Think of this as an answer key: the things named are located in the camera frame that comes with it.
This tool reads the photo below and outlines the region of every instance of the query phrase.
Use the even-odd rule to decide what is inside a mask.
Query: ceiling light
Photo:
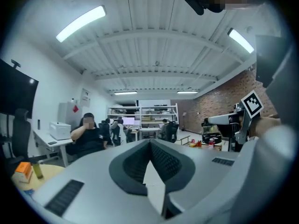
[[[106,16],[104,7],[96,7],[93,10],[90,10],[89,12],[78,17],[75,21],[71,22],[56,36],[56,39],[60,42],[63,42],[66,38],[72,35],[75,31],[79,30],[81,27],[104,16]]]
[[[116,92],[114,93],[114,95],[133,95],[133,94],[137,94],[136,91],[129,91],[129,92]]]
[[[237,43],[243,46],[249,53],[254,51],[254,48],[250,45],[250,43],[235,29],[230,29],[228,35],[233,38]]]
[[[198,91],[178,91],[177,94],[197,94]]]

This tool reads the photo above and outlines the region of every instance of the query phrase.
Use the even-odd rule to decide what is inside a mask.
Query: white corrugated ceiling
[[[70,22],[99,5],[105,6],[105,17],[62,43],[56,40]],[[271,32],[263,6],[198,16],[184,0],[33,0],[27,22],[108,93],[202,91],[249,57],[228,37],[231,27],[252,45],[255,34]]]

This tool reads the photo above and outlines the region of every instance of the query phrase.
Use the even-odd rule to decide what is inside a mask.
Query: black remote
[[[52,144],[56,144],[57,142],[55,142],[55,141],[52,141],[52,142],[50,142],[50,143],[48,143],[49,145],[52,145]]]

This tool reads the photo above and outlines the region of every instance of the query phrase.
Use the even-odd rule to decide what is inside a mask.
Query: black monitor
[[[0,60],[0,113],[14,115],[16,109],[23,108],[31,119],[37,85],[37,80]]]

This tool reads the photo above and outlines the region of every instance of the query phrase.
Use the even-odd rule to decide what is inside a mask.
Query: white printer
[[[50,135],[56,140],[71,138],[71,126],[61,122],[50,122]]]

